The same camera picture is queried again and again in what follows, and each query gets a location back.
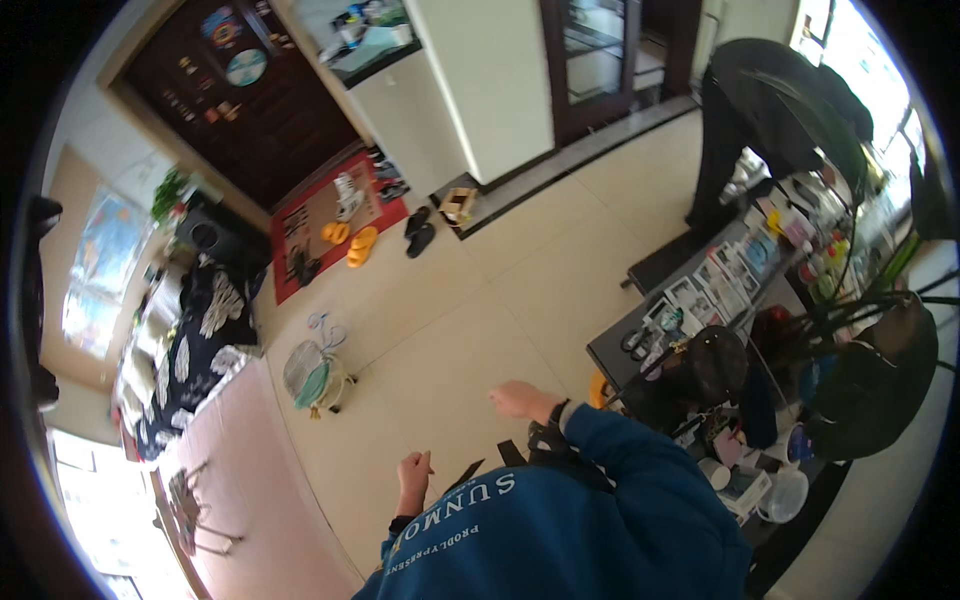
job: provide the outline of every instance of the white sneaker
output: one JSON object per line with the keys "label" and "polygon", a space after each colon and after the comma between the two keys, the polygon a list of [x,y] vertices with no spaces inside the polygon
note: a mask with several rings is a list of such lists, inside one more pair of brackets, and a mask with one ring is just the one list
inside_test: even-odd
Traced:
{"label": "white sneaker", "polygon": [[339,206],[335,219],[338,223],[346,223],[360,209],[364,201],[364,193],[363,190],[356,189],[353,179],[347,173],[341,173],[333,183],[337,186],[337,193],[340,195],[337,200]]}

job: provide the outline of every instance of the clear plastic bowl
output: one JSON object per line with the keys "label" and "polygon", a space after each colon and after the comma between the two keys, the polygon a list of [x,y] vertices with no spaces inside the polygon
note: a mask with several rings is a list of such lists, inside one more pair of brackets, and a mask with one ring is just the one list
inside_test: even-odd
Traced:
{"label": "clear plastic bowl", "polygon": [[777,473],[773,484],[773,488],[757,504],[756,513],[763,520],[785,523],[804,507],[810,481],[802,471],[791,469]]}

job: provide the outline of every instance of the person in black clothing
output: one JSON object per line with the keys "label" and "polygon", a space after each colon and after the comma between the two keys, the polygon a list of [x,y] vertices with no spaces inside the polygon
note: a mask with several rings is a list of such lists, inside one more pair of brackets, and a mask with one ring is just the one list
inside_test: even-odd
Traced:
{"label": "person in black clothing", "polygon": [[813,66],[803,55],[767,39],[735,39],[713,53],[703,79],[704,121],[700,177],[686,222],[695,230],[718,230],[736,216],[720,194],[743,148],[749,146],[770,168],[774,181],[793,173],[818,171],[816,144],[773,87],[748,73],[759,71],[818,89],[862,142],[873,141],[870,112],[830,67]]}

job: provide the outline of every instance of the black watch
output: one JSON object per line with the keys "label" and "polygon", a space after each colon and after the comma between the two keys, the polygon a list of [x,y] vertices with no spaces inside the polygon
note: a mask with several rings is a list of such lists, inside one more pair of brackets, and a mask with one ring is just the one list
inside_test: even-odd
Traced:
{"label": "black watch", "polygon": [[553,407],[553,410],[550,411],[550,419],[547,420],[546,426],[553,427],[554,429],[560,429],[560,415],[564,413],[564,408],[567,404],[570,403],[570,398],[567,398],[560,404]]}

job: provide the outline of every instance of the potted plant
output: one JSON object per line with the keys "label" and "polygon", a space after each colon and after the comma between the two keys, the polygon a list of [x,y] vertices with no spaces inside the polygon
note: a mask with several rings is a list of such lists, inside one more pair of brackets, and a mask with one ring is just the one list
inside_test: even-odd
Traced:
{"label": "potted plant", "polygon": [[150,215],[161,225],[169,222],[172,213],[180,207],[182,212],[182,202],[180,198],[183,194],[188,177],[180,173],[176,168],[167,171],[163,182],[154,190],[154,205],[150,209]]}
{"label": "potted plant", "polygon": [[[750,73],[772,86],[798,118],[810,137],[837,166],[852,192],[852,223],[867,193],[864,149],[847,123],[813,89],[800,81],[787,81],[764,73]],[[947,273],[924,288],[893,289],[900,273],[924,241],[957,239],[955,215],[942,185],[936,163],[926,148],[921,169],[912,148],[910,165],[911,231],[860,298],[833,296],[808,314],[781,322],[778,337],[789,345],[772,348],[768,356],[774,370],[799,362],[830,357],[830,369],[820,377],[809,405],[823,419],[810,422],[806,431],[814,453],[827,461],[850,460],[875,454],[897,440],[916,416],[938,366],[937,329],[926,303],[960,304],[954,297],[928,293],[960,276]],[[840,281],[850,266],[853,248]],[[837,344],[834,333],[865,319],[879,321],[846,344]]]}

